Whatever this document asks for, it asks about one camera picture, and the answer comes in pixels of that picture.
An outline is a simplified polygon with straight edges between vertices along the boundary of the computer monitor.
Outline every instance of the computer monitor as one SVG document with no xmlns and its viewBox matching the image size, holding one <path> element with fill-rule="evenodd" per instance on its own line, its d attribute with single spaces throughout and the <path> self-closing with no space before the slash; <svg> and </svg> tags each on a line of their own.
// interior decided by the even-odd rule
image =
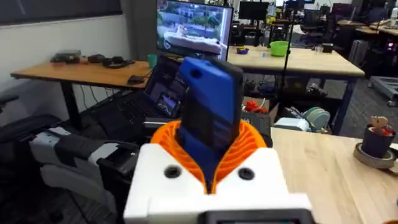
<svg viewBox="0 0 398 224">
<path fill-rule="evenodd" d="M 284 5 L 284 0 L 276 0 L 275 1 L 275 6 L 276 7 L 282 7 Z"/>
<path fill-rule="evenodd" d="M 157 48 L 226 60 L 233 8 L 157 0 Z"/>
<path fill-rule="evenodd" d="M 265 20 L 267 17 L 268 2 L 243 2 L 239 3 L 239 18 Z"/>
<path fill-rule="evenodd" d="M 315 0 L 304 0 L 304 4 L 314 4 Z"/>
<path fill-rule="evenodd" d="M 349 17 L 353 13 L 353 5 L 346 3 L 333 3 L 331 13 L 336 16 Z"/>
</svg>

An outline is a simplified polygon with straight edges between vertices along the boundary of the laptop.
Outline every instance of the laptop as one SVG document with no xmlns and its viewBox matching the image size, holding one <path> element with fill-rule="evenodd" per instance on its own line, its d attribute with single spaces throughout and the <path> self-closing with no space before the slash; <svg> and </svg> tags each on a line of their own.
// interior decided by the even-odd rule
<svg viewBox="0 0 398 224">
<path fill-rule="evenodd" d="M 125 141 L 140 133 L 146 118 L 177 118 L 187 90 L 178 74 L 180 62 L 158 58 L 144 91 L 131 93 L 97 111 L 109 138 Z"/>
</svg>

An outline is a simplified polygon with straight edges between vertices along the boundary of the window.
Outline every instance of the window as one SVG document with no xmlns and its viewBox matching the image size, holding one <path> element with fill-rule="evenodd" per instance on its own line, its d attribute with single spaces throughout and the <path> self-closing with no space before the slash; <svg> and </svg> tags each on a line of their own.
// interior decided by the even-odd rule
<svg viewBox="0 0 398 224">
<path fill-rule="evenodd" d="M 0 0 L 0 25 L 115 14 L 119 0 Z"/>
</svg>

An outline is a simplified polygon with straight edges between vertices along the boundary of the computer mouse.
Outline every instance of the computer mouse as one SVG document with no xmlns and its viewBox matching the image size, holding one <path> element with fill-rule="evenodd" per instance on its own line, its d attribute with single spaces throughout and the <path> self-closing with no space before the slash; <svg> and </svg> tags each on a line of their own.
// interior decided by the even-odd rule
<svg viewBox="0 0 398 224">
<path fill-rule="evenodd" d="M 136 85 L 136 84 L 140 84 L 143 83 L 145 81 L 145 79 L 143 77 L 139 77 L 137 75 L 132 75 L 130 76 L 129 80 L 127 81 L 128 85 Z"/>
</svg>

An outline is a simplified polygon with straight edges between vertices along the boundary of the wooden table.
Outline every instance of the wooden table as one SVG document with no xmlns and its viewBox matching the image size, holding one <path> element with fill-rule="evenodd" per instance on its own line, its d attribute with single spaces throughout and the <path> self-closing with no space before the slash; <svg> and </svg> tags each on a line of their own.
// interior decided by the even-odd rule
<svg viewBox="0 0 398 224">
<path fill-rule="evenodd" d="M 150 77 L 150 71 L 147 62 L 135 62 L 120 69 L 104 68 L 100 64 L 92 63 L 75 65 L 43 63 L 13 72 L 11 76 L 60 82 L 71 124 L 75 128 L 81 129 L 81 119 L 72 84 L 112 88 L 144 88 Z M 145 77 L 145 82 L 128 85 L 127 81 L 131 75 Z"/>
<path fill-rule="evenodd" d="M 284 69 L 285 57 L 271 55 L 267 47 L 247 46 L 249 52 L 246 55 L 236 53 L 236 47 L 230 47 L 228 62 L 242 67 L 246 73 L 280 75 Z M 364 77 L 364 72 L 344 59 L 336 52 L 316 53 L 310 49 L 291 49 L 287 63 L 287 76 L 321 78 L 323 87 L 326 79 L 346 80 L 347 86 L 343 95 L 343 102 L 339 108 L 333 133 L 338 134 L 354 91 L 357 79 Z"/>
<path fill-rule="evenodd" d="M 337 24 L 341 26 L 365 26 L 362 22 L 348 21 L 348 20 L 340 20 Z"/>
<path fill-rule="evenodd" d="M 364 34 L 379 34 L 378 30 L 374 30 L 368 26 L 360 26 L 360 27 L 355 28 L 355 30 L 358 32 L 362 32 Z"/>
<path fill-rule="evenodd" d="M 398 36 L 398 29 L 386 29 L 385 26 L 379 26 L 379 28 L 377 28 L 377 26 L 375 26 L 375 25 L 370 25 L 370 28 L 377 29 L 378 31 L 381 31 L 381 32 L 384 32 L 387 34 Z"/>
<path fill-rule="evenodd" d="M 398 180 L 353 157 L 360 139 L 272 128 L 289 192 L 306 193 L 322 224 L 398 219 Z"/>
</svg>

